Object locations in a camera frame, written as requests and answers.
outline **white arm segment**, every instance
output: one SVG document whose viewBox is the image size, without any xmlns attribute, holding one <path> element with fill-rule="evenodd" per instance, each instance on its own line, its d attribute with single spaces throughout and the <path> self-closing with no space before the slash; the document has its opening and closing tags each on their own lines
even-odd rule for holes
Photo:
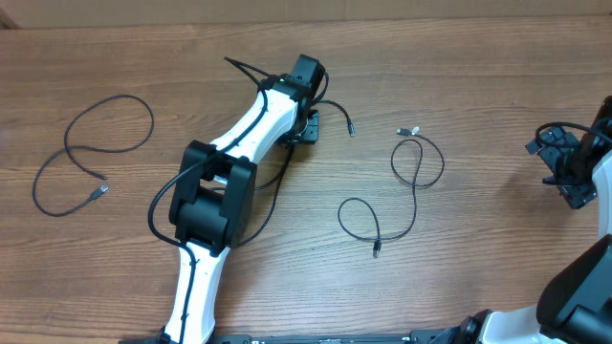
<svg viewBox="0 0 612 344">
<path fill-rule="evenodd" d="M 593 183 L 597 189 L 600 202 L 600 231 L 597 239 L 601 239 L 605 234 L 612 234 L 612 151 L 609 151 L 600 162 L 593 168 Z"/>
<path fill-rule="evenodd" d="M 221 279 L 221 269 L 230 248 L 226 247 L 218 257 L 210 257 L 210 251 L 205 247 L 193 243 L 187 243 L 187 246 L 193 251 L 198 263 L 195 265 L 195 278 L 187 305 L 188 317 L 186 318 L 183 343 L 202 344 L 208 341 L 214 330 L 214 302 Z M 172 315 L 165 325 L 165 333 L 170 335 L 170 339 L 176 343 L 179 342 L 181 337 L 181 316 L 183 315 L 189 274 L 191 273 L 189 254 L 181 248 L 179 248 L 179 252 L 181 255 L 179 284 L 176 288 Z"/>
<path fill-rule="evenodd" d="M 259 163 L 273 143 L 294 126 L 297 103 L 289 96 L 275 90 L 266 91 L 266 96 L 268 96 L 268 111 L 240 143 L 228 151 L 228 155 L 235 158 L 247 157 L 249 161 Z M 255 121 L 263 105 L 264 98 L 260 92 L 247 114 L 240 118 L 224 136 L 213 140 L 210 144 L 215 144 L 217 149 L 229 145 Z"/>
<path fill-rule="evenodd" d="M 537 306 L 487 315 L 478 337 L 482 344 L 565 344 L 539 332 Z"/>
</svg>

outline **tabletop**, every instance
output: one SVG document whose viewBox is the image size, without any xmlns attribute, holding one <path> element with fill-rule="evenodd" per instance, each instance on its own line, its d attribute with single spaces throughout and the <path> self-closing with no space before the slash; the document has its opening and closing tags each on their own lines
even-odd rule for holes
<svg viewBox="0 0 612 344">
<path fill-rule="evenodd" d="M 484 309 L 533 305 L 597 237 L 597 201 L 573 211 L 524 145 L 541 123 L 590 125 L 612 94 L 612 18 L 498 18 L 232 24 L 0 32 L 0 342 L 113 343 L 152 335 L 174 302 L 178 250 L 147 226 L 149 204 L 176 175 L 192 140 L 210 142 L 248 110 L 255 87 L 223 60 L 288 73 L 299 54 L 331 77 L 318 105 L 317 144 L 298 146 L 262 234 L 233 250 L 216 302 L 218 333 L 405 333 L 458 324 Z M 130 94 L 149 103 L 155 130 L 124 154 L 75 152 L 108 177 L 109 192 L 60 218 L 33 204 L 33 177 L 63 144 L 72 118 Z M 130 99 L 80 119 L 71 144 L 121 148 L 149 125 Z M 439 182 L 417 190 L 403 239 L 356 241 L 339 204 L 361 197 L 383 235 L 409 225 L 410 189 L 392 174 L 398 128 L 420 127 L 446 158 Z M 402 147 L 400 173 L 418 151 Z M 258 182 L 284 159 L 276 147 Z M 425 145 L 419 182 L 440 168 Z M 43 173 L 39 201 L 70 208 L 100 185 L 64 155 Z M 170 194 L 156 224 L 167 220 Z M 247 234 L 273 198 L 255 195 Z M 342 220 L 375 235 L 364 205 Z"/>
</svg>

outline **wooden surface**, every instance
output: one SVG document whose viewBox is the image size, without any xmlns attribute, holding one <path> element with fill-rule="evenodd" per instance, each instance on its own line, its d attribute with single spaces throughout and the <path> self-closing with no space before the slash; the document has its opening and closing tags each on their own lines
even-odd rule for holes
<svg viewBox="0 0 612 344">
<path fill-rule="evenodd" d="M 12 28 L 607 15 L 612 0 L 0 0 Z"/>
<path fill-rule="evenodd" d="M 216 307 L 219 333 L 401 333 L 440 328 L 485 308 L 534 304 L 544 286 L 590 247 L 597 201 L 571 211 L 548 170 L 524 149 L 550 120 L 589 124 L 612 93 L 612 18 L 410 20 L 0 32 L 0 341 L 113 343 L 155 333 L 174 300 L 178 253 L 157 240 L 146 211 L 178 170 L 186 145 L 226 132 L 253 101 L 228 55 L 272 73 L 298 54 L 331 75 L 320 140 L 299 147 L 263 234 L 233 251 Z M 78 213 L 50 218 L 33 205 L 33 176 L 62 144 L 70 120 L 97 100 L 129 93 L 155 112 L 137 151 L 78 153 L 111 190 Z M 363 197 L 383 233 L 404 228 L 413 204 L 391 174 L 398 127 L 418 125 L 447 170 L 418 193 L 412 232 L 372 247 L 347 236 L 338 205 Z M 148 119 L 121 100 L 78 122 L 73 144 L 123 147 Z M 398 159 L 413 171 L 415 150 Z M 261 163 L 259 181 L 283 152 Z M 426 149 L 422 179 L 439 168 Z M 45 171 L 49 210 L 100 185 L 66 157 Z M 272 191 L 256 196 L 249 231 Z M 172 235 L 166 199 L 156 222 Z M 363 206 L 345 222 L 373 235 Z"/>
</svg>

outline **wooden table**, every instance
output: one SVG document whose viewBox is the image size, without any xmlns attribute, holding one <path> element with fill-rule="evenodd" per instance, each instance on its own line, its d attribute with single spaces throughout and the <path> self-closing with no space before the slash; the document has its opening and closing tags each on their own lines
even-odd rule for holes
<svg viewBox="0 0 612 344">
<path fill-rule="evenodd" d="M 251 106 L 253 85 L 223 60 L 289 72 L 299 54 L 331 75 L 320 140 L 298 147 L 263 234 L 233 251 L 217 297 L 219 333 L 402 333 L 457 324 L 486 308 L 534 304 L 544 286 L 596 240 L 597 201 L 571 211 L 549 171 L 524 149 L 551 120 L 590 124 L 612 94 L 612 19 L 407 20 L 0 32 L 0 341 L 113 343 L 155 333 L 174 301 L 178 253 L 146 224 L 149 203 L 191 140 L 226 132 Z M 126 154 L 78 152 L 108 176 L 108 194 L 51 218 L 31 198 L 40 164 L 61 148 L 70 120 L 114 94 L 144 98 L 155 132 Z M 413 203 L 393 177 L 399 127 L 420 126 L 447 159 L 419 190 L 412 232 L 383 244 L 346 235 L 339 204 L 362 197 L 383 233 L 404 228 Z M 148 119 L 119 100 L 84 117 L 73 144 L 123 147 Z M 416 150 L 398 165 L 410 175 Z M 420 181 L 439 160 L 426 147 Z M 259 181 L 279 168 L 277 149 Z M 49 210 L 100 185 L 63 156 L 43 174 Z M 249 232 L 273 191 L 256 196 Z M 156 222 L 167 235 L 169 197 Z M 364 206 L 343 215 L 374 234 Z"/>
</svg>

